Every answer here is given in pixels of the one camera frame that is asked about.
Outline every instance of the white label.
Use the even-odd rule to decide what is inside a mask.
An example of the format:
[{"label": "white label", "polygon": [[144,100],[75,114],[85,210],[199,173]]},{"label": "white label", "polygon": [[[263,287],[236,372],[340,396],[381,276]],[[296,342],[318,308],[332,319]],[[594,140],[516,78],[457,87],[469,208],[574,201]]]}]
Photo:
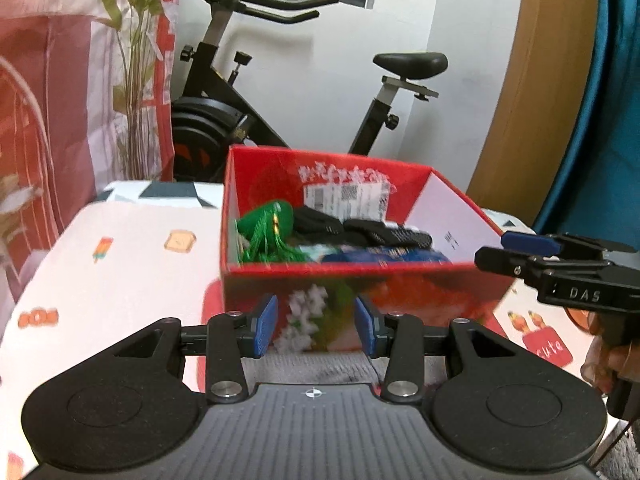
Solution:
[{"label": "white label", "polygon": [[389,204],[388,182],[362,184],[310,184],[305,186],[305,205],[340,220],[384,220]]}]

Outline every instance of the human hand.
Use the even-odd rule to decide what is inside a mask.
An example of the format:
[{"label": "human hand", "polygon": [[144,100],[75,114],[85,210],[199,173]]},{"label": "human hand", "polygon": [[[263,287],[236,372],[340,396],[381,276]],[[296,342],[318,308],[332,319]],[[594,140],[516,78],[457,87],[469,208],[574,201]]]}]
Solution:
[{"label": "human hand", "polygon": [[614,372],[621,379],[640,382],[640,342],[610,348],[602,340],[602,327],[596,313],[589,314],[589,332],[596,336],[580,368],[582,378],[609,394],[613,388]]}]

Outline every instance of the qr code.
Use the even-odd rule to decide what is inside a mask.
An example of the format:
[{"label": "qr code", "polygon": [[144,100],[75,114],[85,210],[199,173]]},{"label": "qr code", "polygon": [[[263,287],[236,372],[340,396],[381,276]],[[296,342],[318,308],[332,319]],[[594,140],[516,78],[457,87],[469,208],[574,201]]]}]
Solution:
[{"label": "qr code", "polygon": [[316,187],[314,189],[314,209],[322,211],[324,209],[324,189]]},{"label": "qr code", "polygon": [[342,200],[357,200],[358,186],[342,186],[342,194],[340,198]]}]

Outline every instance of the wooden door frame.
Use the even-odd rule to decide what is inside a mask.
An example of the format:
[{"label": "wooden door frame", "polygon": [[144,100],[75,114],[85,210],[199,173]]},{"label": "wooden door frame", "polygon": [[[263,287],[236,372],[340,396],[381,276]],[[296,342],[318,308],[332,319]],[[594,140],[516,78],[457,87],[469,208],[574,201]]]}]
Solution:
[{"label": "wooden door frame", "polygon": [[494,120],[467,194],[531,225],[553,184],[586,85],[598,0],[521,0]]}]

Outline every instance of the blue curtain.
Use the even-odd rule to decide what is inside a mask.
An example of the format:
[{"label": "blue curtain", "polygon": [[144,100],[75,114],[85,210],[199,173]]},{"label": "blue curtain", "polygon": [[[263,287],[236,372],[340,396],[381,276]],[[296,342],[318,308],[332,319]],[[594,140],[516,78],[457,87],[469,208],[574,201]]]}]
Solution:
[{"label": "blue curtain", "polygon": [[638,0],[599,0],[582,106],[534,229],[640,248]]}]

